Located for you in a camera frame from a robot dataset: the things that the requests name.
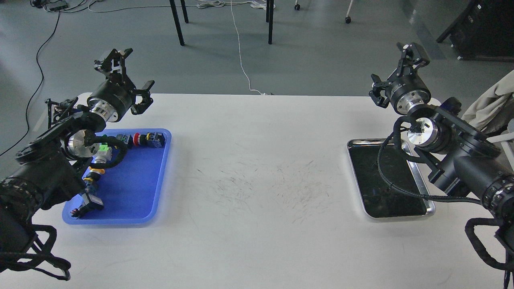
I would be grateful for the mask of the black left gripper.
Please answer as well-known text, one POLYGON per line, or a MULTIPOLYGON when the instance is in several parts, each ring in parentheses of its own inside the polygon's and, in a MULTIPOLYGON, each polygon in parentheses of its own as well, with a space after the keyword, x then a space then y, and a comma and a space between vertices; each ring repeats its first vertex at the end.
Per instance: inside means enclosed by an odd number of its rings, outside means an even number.
POLYGON ((150 89, 155 84, 154 80, 147 81, 141 89, 130 90, 130 93, 114 84, 128 81, 125 59, 132 52, 132 48, 123 51, 113 49, 104 60, 95 60, 95 71, 102 73, 106 81, 88 97, 88 107, 105 122, 121 121, 128 110, 133 115, 143 114, 153 103, 150 89), (137 96, 141 97, 139 104, 135 103, 137 96))

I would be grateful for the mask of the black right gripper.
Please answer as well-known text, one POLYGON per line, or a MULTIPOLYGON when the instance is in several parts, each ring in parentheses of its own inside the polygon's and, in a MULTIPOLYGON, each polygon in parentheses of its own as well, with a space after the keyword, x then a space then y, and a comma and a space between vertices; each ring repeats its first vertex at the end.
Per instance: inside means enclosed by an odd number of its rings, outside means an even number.
POLYGON ((387 108, 391 103, 396 113, 408 115, 413 107, 431 100, 430 90, 417 73, 419 68, 426 67, 431 61, 420 44, 396 44, 401 51, 397 68, 387 81, 381 81, 378 75, 371 74, 373 83, 369 97, 378 107, 387 108))

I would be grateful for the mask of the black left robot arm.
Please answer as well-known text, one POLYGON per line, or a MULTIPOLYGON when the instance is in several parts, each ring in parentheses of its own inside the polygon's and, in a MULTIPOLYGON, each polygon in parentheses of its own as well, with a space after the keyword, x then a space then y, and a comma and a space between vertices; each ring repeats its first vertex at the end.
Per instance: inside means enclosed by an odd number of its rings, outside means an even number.
POLYGON ((36 225, 39 209, 87 193, 82 179, 87 168, 117 166, 128 147, 110 136, 97 136, 108 122, 119 122, 127 111, 139 115, 153 103, 150 80, 137 89, 126 73, 125 60, 132 48, 113 49, 95 70, 105 81, 90 95, 86 106, 78 99, 47 100, 49 128, 16 153, 20 168, 1 181, 1 271, 40 271, 58 280, 70 280, 71 264, 51 253, 57 231, 36 225))

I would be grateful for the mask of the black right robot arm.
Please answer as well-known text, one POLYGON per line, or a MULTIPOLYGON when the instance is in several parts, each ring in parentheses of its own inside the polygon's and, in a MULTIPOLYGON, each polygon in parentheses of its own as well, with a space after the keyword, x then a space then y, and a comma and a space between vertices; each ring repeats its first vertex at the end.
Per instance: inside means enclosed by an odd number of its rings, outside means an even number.
POLYGON ((381 178, 390 189, 404 195, 438 202, 468 202, 482 205, 492 218, 471 218, 465 233, 478 256, 490 267, 503 270, 504 287, 513 279, 513 172, 496 161, 500 149, 487 136, 458 117, 461 103, 454 97, 440 106, 429 104, 431 93, 418 76, 430 63, 417 43, 397 43, 401 51, 397 68, 387 80, 372 74, 369 96, 376 106, 391 105, 400 117, 393 132, 382 143, 377 157, 381 178), (402 159, 430 167, 429 182, 445 196, 407 191, 387 179, 381 169, 382 152, 393 141, 402 159), (476 226, 496 226, 495 238, 506 250, 506 261, 498 262, 474 232, 476 226))

